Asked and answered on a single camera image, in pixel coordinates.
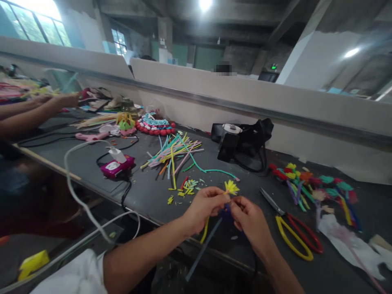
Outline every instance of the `scissor blade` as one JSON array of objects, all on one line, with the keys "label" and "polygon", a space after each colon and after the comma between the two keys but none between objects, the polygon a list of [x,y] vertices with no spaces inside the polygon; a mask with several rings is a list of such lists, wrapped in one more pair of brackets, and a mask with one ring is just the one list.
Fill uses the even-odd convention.
[{"label": "scissor blade", "polygon": [[268,201],[268,203],[276,210],[276,212],[279,215],[284,215],[285,212],[283,210],[280,209],[280,207],[275,203],[275,201],[271,198],[270,195],[268,195],[268,193],[262,188],[260,187],[260,191],[263,194],[264,198]]}]

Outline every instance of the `yellow scissors handle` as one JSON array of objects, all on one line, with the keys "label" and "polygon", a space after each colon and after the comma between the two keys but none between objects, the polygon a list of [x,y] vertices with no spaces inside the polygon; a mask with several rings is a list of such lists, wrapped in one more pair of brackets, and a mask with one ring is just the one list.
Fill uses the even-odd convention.
[{"label": "yellow scissors handle", "polygon": [[[289,245],[289,247],[291,248],[292,251],[294,251],[299,257],[301,257],[302,259],[306,260],[306,261],[312,261],[313,260],[313,254],[310,251],[309,247],[306,246],[306,244],[304,243],[304,241],[302,241],[302,239],[293,231],[292,228],[289,227],[288,224],[286,224],[286,222],[282,219],[281,216],[276,216],[276,222],[278,223],[278,227],[279,227],[279,231],[281,232],[281,235],[283,237],[283,239],[285,240],[285,242],[287,243],[287,245]],[[302,253],[300,253],[295,247],[294,245],[290,242],[290,240],[287,238],[285,231],[283,230],[282,224],[289,230],[289,232],[291,233],[291,235],[294,236],[295,239],[297,239],[297,241],[302,245],[302,247],[305,249],[307,256],[303,255]]]}]

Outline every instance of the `forearm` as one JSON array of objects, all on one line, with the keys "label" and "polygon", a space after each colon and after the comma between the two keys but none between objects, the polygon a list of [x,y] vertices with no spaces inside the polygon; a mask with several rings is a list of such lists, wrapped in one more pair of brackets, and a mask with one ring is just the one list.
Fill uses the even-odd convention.
[{"label": "forearm", "polygon": [[25,102],[2,105],[0,107],[0,119],[5,119],[16,114],[27,112],[29,110],[37,108],[38,106],[40,106],[40,104],[41,103],[38,103],[37,100],[30,100]]},{"label": "forearm", "polygon": [[6,118],[0,122],[0,136],[10,138],[26,133],[55,116],[61,108],[56,99],[51,99],[35,109]]},{"label": "forearm", "polygon": [[274,287],[277,294],[305,293],[286,260],[280,254],[278,248],[275,245],[275,242],[272,240],[272,237],[268,242],[268,245],[265,246],[263,250],[258,248],[254,248],[255,252],[265,265],[272,286]]},{"label": "forearm", "polygon": [[160,260],[189,237],[188,232],[186,222],[178,218],[107,254],[103,273],[108,293],[129,293]]}]

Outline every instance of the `white cable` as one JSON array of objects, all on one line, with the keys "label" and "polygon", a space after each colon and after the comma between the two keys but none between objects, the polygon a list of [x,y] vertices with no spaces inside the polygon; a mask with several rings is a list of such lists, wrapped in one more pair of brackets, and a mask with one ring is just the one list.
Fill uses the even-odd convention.
[{"label": "white cable", "polygon": [[[104,224],[102,227],[100,226],[100,228],[104,228],[107,225],[110,225],[112,222],[114,222],[115,220],[119,219],[120,217],[126,215],[126,214],[131,214],[134,213],[136,214],[136,216],[138,217],[138,221],[139,221],[139,226],[138,226],[138,230],[136,231],[135,236],[132,238],[134,239],[137,234],[139,233],[139,229],[140,229],[140,216],[137,212],[133,211],[133,210],[129,210],[128,212],[124,212],[123,214],[120,214],[119,216],[116,216],[115,218],[111,219],[110,221],[108,221],[106,224]],[[34,278],[36,278],[37,276],[39,276],[40,274],[42,274],[43,272],[47,271],[50,267],[52,267],[53,265],[55,265],[58,261],[60,261],[61,259],[63,259],[68,253],[70,253],[71,251],[73,251],[75,248],[77,248],[79,245],[83,244],[87,239],[90,239],[93,235],[95,235],[96,233],[98,233],[99,229],[96,229],[94,232],[92,232],[91,234],[89,234],[88,236],[84,237],[82,240],[80,240],[79,242],[77,242],[74,246],[70,247],[69,249],[67,249],[66,251],[64,251],[62,254],[60,254],[59,256],[57,256],[54,260],[52,260],[51,262],[49,262],[46,266],[44,266],[43,268],[41,268],[40,270],[38,270],[36,273],[30,275],[28,278],[20,281],[20,282],[16,282],[14,284],[11,284],[7,287],[4,287],[2,289],[0,289],[0,294],[4,294],[4,293],[8,293],[28,282],[30,282],[31,280],[33,280]]]},{"label": "white cable", "polygon": [[86,211],[87,215],[89,216],[91,222],[97,227],[97,229],[101,232],[102,237],[109,242],[110,244],[114,244],[112,240],[110,240],[110,238],[108,237],[108,235],[105,233],[105,231],[103,230],[103,228],[101,227],[101,225],[99,224],[99,222],[94,218],[93,214],[91,213],[88,205],[86,203],[84,203],[83,201],[81,201],[79,199],[79,197],[76,195],[74,188],[72,187],[72,182],[71,182],[71,176],[69,174],[69,168],[68,168],[68,156],[70,155],[70,153],[72,151],[75,151],[83,146],[92,144],[92,143],[97,143],[97,142],[105,142],[107,143],[110,147],[112,147],[112,145],[105,140],[95,140],[95,141],[91,141],[91,142],[85,142],[82,144],[79,144],[73,148],[71,148],[70,150],[68,150],[64,156],[64,167],[65,167],[65,171],[66,171],[66,175],[67,175],[67,184],[68,184],[68,189],[71,192],[72,197],[75,199],[75,201],[77,203],[79,203]]}]

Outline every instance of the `scissors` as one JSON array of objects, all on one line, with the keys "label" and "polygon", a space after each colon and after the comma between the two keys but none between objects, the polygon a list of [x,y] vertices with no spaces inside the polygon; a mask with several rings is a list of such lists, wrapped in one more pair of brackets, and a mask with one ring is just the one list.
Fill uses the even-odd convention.
[{"label": "scissors", "polygon": [[[301,257],[302,259],[306,260],[306,261],[312,261],[313,260],[313,254],[310,251],[309,247],[317,252],[317,253],[323,253],[323,247],[321,246],[321,243],[319,241],[319,239],[317,238],[317,236],[314,234],[314,232],[312,232],[312,230],[310,228],[308,228],[303,222],[301,222],[299,219],[295,218],[294,216],[292,216],[290,213],[288,212],[284,212],[283,210],[281,210],[279,208],[279,206],[275,203],[274,200],[272,200],[271,196],[268,195],[268,193],[260,187],[260,192],[262,193],[262,195],[265,197],[265,199],[268,201],[268,203],[276,210],[276,212],[278,213],[278,215],[275,217],[276,222],[278,223],[278,227],[279,227],[279,231],[283,237],[283,239],[285,240],[285,242],[287,243],[287,245],[289,245],[290,249],[292,251],[294,251],[299,257]],[[289,227],[289,225],[283,220],[283,216],[287,216],[287,218],[289,219],[290,223],[293,225],[293,227],[295,228],[295,230],[299,233],[299,235],[302,237],[302,239],[305,241],[302,241],[302,239],[296,234],[296,232],[294,232],[294,230],[292,228]],[[307,238],[307,236],[298,228],[296,222],[301,225],[308,233],[309,235],[312,237],[313,241],[316,243],[316,246],[314,246]],[[290,240],[287,238],[285,232],[283,231],[283,227],[282,224],[289,230],[289,232],[291,233],[291,235],[294,236],[295,239],[297,239],[297,241],[302,245],[302,247],[305,249],[306,254],[304,255],[301,252],[299,252],[294,245],[290,242]]]}]

